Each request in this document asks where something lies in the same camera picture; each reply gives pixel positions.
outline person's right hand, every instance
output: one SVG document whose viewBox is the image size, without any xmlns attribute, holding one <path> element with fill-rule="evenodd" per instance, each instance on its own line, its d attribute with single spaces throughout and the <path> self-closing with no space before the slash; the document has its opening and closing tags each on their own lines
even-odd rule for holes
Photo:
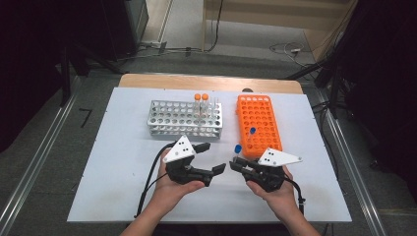
<svg viewBox="0 0 417 236">
<path fill-rule="evenodd" d="M 292 175 L 282 166 L 285 174 L 292 180 Z M 294 198 L 294 187 L 288 181 L 284 181 L 280 189 L 267 193 L 261 186 L 253 181 L 246 183 L 255 195 L 267 201 L 269 207 L 275 213 L 276 217 L 282 220 L 285 215 L 290 215 L 294 210 L 299 210 Z"/>
</svg>

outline white bracket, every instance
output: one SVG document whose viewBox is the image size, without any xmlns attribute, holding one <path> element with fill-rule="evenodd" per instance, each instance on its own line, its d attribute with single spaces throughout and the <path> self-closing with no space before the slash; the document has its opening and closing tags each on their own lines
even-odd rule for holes
<svg viewBox="0 0 417 236">
<path fill-rule="evenodd" d="M 258 164 L 275 167 L 300 162 L 302 160 L 303 158 L 299 156 L 268 147 L 258 160 Z"/>
<path fill-rule="evenodd" d="M 174 160 L 182 159 L 196 154 L 187 136 L 182 136 L 177 144 L 169 151 L 169 153 L 162 159 L 164 163 Z"/>
</svg>

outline floor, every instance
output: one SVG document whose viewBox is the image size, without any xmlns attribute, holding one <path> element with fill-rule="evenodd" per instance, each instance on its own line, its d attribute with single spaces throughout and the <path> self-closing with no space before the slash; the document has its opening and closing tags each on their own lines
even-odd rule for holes
<svg viewBox="0 0 417 236">
<path fill-rule="evenodd" d="M 158 3 L 161 13 L 160 29 L 157 33 L 147 32 L 146 42 L 167 42 L 167 47 L 199 47 L 201 28 L 199 18 L 202 1 L 148 0 L 149 4 Z M 157 11 L 156 6 L 150 11 Z M 207 43 L 211 38 L 208 33 Z M 299 53 L 291 59 L 292 54 L 283 52 L 283 45 L 290 42 L 302 43 L 306 52 Z M 269 47 L 278 43 L 275 50 Z M 278 79 L 291 75 L 302 66 L 301 64 L 315 63 L 308 45 L 300 29 L 284 29 L 220 23 L 219 40 L 211 54 L 192 54 L 186 57 L 184 53 L 171 53 L 158 56 L 154 50 L 140 52 L 136 58 L 117 63 L 122 69 L 132 73 L 175 73 L 190 75 L 219 75 L 246 78 Z M 77 192 L 77 186 L 89 158 L 89 152 L 102 116 L 113 88 L 117 87 L 120 75 L 109 73 L 95 64 L 88 78 L 77 78 L 74 87 L 77 89 L 73 103 L 67 111 L 59 108 L 61 93 L 58 91 L 42 107 L 36 116 L 27 124 L 16 141 L 6 151 L 0 153 L 0 205 L 6 206 L 9 198 L 19 185 L 22 176 L 27 171 L 30 162 L 38 155 L 39 146 L 45 135 L 49 134 L 51 124 L 57 114 L 64 113 L 65 122 L 58 127 L 59 134 L 54 136 L 45 158 L 39 162 L 41 169 L 37 178 L 31 183 L 30 192 L 24 195 L 22 206 L 18 206 L 14 224 L 3 228 L 3 216 L 0 235 L 117 235 L 125 224 L 69 224 L 66 222 L 72 200 Z M 326 100 L 326 89 L 316 89 L 313 79 L 317 73 L 312 73 L 297 80 L 309 97 L 312 105 Z M 86 112 L 92 110 L 85 125 Z M 353 156 L 360 175 L 372 198 L 376 211 L 381 218 L 385 232 L 373 233 L 365 217 L 364 209 L 359 202 L 354 181 L 348 173 L 348 166 L 341 154 L 340 144 L 334 138 L 331 118 L 323 123 L 325 137 L 329 145 L 328 151 L 333 165 L 337 165 L 340 188 L 345 192 L 345 200 L 352 216 L 351 223 L 335 223 L 332 225 L 335 235 L 414 235 L 417 231 L 415 224 L 416 204 L 408 193 L 405 183 L 396 175 L 374 170 L 369 167 L 373 161 L 367 147 L 367 140 L 357 121 L 339 110 L 338 125 L 343 131 L 351 155 Z M 318 125 L 320 112 L 317 113 Z M 331 234 L 331 228 L 326 231 L 325 223 L 315 223 L 314 226 L 323 232 Z M 201 225 L 202 235 L 221 235 L 221 227 Z"/>
</svg>

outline blue test tube cap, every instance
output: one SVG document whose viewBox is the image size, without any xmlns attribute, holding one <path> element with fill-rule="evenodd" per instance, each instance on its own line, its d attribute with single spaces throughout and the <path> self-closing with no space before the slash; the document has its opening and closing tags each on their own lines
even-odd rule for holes
<svg viewBox="0 0 417 236">
<path fill-rule="evenodd" d="M 251 130 L 249 131 L 251 135 L 255 134 L 255 132 L 257 132 L 257 128 L 255 127 L 252 127 Z"/>
<path fill-rule="evenodd" d="M 241 145 L 237 145 L 236 147 L 235 147 L 235 153 L 236 154 L 238 154 L 238 153 L 240 153 L 240 151 L 242 150 L 242 146 Z"/>
</svg>

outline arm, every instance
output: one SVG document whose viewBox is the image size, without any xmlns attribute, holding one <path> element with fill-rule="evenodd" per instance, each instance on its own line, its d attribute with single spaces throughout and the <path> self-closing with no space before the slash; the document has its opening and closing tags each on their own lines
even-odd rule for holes
<svg viewBox="0 0 417 236">
<path fill-rule="evenodd" d="M 168 150 L 166 150 L 160 158 L 158 176 L 166 173 L 165 163 L 162 159 Z M 205 184 L 200 181 L 193 181 L 185 185 L 180 185 L 172 182 L 168 176 L 164 176 L 156 182 L 156 187 L 153 192 L 147 207 L 140 215 L 123 231 L 121 236 L 150 236 L 159 221 L 187 194 L 193 193 Z"/>
<path fill-rule="evenodd" d="M 292 179 L 292 175 L 286 166 L 283 166 L 283 169 L 287 176 Z M 294 199 L 294 188 L 291 183 L 284 181 L 279 190 L 271 193 L 267 193 L 255 182 L 248 181 L 247 185 L 255 195 L 267 201 L 276 217 L 287 227 L 291 235 L 320 235 L 298 209 Z"/>
</svg>

